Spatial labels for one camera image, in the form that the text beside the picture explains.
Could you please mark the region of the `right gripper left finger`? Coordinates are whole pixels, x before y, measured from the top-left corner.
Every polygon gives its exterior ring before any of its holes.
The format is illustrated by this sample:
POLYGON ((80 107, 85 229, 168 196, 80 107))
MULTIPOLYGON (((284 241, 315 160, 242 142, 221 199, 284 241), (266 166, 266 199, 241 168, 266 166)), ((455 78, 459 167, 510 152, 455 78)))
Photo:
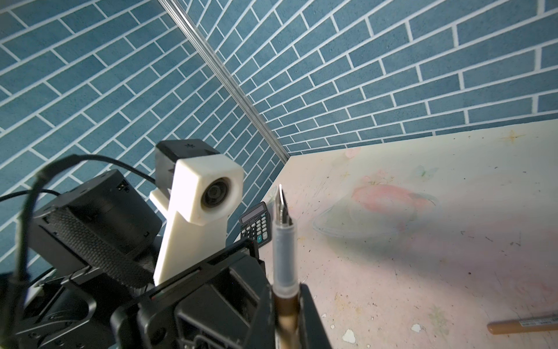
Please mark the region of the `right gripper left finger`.
POLYGON ((274 349, 276 347, 276 313, 273 291, 266 285, 253 320, 248 329, 243 348, 274 349))

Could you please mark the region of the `tan pen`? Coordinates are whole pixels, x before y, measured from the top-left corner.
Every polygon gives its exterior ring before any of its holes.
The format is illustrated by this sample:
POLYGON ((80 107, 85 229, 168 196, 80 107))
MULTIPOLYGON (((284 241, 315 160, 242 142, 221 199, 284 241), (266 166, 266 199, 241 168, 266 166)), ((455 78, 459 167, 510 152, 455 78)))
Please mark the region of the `tan pen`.
POLYGON ((273 295, 276 332, 280 348, 299 348, 299 277, 296 262, 296 223, 292 219, 283 186, 278 186, 273 221, 273 295))
POLYGON ((487 330, 494 335, 557 331, 557 315, 493 322, 487 330))

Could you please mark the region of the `black desk calculator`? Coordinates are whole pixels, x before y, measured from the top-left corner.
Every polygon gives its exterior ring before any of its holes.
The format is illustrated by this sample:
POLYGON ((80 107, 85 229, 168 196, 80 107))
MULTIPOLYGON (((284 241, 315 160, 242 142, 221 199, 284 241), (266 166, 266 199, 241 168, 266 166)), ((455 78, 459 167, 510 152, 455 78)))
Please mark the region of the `black desk calculator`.
POLYGON ((260 248, 272 240, 270 213, 264 202, 258 203, 239 218, 240 238, 248 238, 256 242, 260 248))

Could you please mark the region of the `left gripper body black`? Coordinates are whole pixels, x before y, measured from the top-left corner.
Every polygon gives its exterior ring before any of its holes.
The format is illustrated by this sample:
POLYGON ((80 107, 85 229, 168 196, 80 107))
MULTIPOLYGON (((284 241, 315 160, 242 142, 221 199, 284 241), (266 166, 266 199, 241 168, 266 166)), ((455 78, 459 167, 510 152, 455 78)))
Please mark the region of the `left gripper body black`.
POLYGON ((119 307, 119 348, 247 348, 269 283, 255 241, 244 238, 119 307))

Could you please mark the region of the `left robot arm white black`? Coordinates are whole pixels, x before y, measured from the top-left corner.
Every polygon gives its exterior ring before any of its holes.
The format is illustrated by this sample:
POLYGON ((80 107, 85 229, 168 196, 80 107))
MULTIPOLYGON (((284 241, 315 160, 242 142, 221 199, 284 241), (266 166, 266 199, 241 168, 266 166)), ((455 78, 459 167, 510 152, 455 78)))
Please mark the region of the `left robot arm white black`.
POLYGON ((117 170, 37 209, 40 171, 1 276, 3 348, 274 348, 270 284, 257 245, 226 245, 242 168, 215 154, 167 165, 152 211, 117 170))

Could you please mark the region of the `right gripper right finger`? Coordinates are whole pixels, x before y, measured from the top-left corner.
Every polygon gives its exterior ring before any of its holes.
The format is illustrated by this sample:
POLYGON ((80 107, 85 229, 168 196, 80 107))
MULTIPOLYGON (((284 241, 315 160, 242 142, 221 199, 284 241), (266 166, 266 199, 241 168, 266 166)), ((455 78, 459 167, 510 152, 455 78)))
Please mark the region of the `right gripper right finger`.
POLYGON ((332 349, 310 288, 300 284, 299 341, 304 349, 332 349))

